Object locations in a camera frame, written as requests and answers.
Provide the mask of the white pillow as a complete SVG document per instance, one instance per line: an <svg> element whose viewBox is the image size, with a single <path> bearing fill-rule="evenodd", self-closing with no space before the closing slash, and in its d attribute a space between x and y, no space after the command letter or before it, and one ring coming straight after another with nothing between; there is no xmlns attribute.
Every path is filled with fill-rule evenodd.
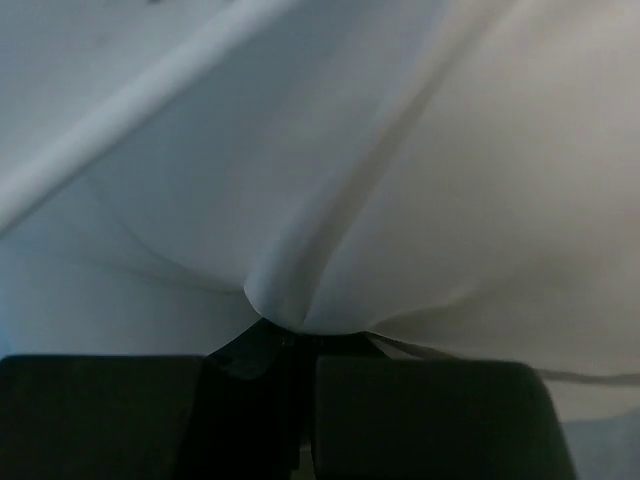
<svg viewBox="0 0 640 480"><path fill-rule="evenodd" d="M639 406L635 1L5 1L1 334L259 319Z"/></svg>

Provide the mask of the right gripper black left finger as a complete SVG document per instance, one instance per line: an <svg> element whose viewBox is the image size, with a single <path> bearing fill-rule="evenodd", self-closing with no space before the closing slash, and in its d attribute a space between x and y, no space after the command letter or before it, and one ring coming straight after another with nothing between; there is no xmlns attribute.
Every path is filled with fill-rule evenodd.
<svg viewBox="0 0 640 480"><path fill-rule="evenodd" d="M5 479L287 479L297 339L261 321L207 355L13 355Z"/></svg>

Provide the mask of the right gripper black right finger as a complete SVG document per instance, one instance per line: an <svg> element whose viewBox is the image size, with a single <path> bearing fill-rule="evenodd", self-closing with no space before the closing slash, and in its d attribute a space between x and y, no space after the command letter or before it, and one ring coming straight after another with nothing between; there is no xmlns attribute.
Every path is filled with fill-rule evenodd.
<svg viewBox="0 0 640 480"><path fill-rule="evenodd" d="M522 363L384 355L312 337L319 479L572 479L547 388Z"/></svg>

